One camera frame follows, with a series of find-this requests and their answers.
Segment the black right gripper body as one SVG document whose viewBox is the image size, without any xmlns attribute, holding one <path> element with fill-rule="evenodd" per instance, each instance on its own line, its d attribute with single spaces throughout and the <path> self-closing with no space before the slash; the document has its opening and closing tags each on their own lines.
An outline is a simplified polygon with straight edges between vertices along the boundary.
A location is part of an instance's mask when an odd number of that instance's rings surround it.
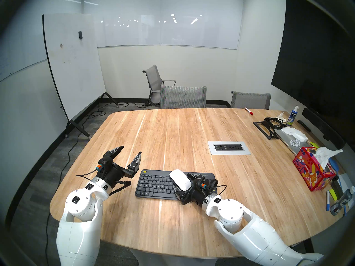
<svg viewBox="0 0 355 266">
<path fill-rule="evenodd" d="M 214 180 L 206 178 L 194 178 L 192 186 L 186 191 L 180 191 L 180 203 L 186 205 L 193 202 L 202 206 L 206 197 L 212 197 Z"/>
</svg>

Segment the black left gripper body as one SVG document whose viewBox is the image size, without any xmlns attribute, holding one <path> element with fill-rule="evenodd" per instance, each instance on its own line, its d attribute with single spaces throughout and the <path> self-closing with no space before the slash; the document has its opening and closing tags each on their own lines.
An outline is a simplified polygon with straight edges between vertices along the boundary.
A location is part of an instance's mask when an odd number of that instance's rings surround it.
<svg viewBox="0 0 355 266">
<path fill-rule="evenodd" d="M 133 178 L 128 169 L 125 169 L 113 162 L 111 157 L 103 157 L 98 161 L 101 169 L 98 170 L 97 177 L 104 180 L 111 188 L 114 188 L 118 183 L 123 184 L 123 188 L 131 185 L 130 181 L 120 181 L 123 177 Z"/>
</svg>

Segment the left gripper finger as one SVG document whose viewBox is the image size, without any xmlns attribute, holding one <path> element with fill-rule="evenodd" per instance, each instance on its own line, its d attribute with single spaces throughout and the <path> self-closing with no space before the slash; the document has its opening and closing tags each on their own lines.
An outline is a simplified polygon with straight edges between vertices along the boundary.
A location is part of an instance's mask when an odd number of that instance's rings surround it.
<svg viewBox="0 0 355 266">
<path fill-rule="evenodd" d="M 103 155 L 103 157 L 109 156 L 109 157 L 111 157 L 111 158 L 115 158 L 115 157 L 122 151 L 123 148 L 124 148 L 124 146 L 120 146 L 120 147 L 113 148 L 113 149 L 107 151 L 107 152 Z"/>
<path fill-rule="evenodd" d="M 139 170 L 139 165 L 141 162 L 141 152 L 139 152 L 133 161 L 127 166 L 128 171 L 130 171 L 132 174 L 136 174 Z"/>
</svg>

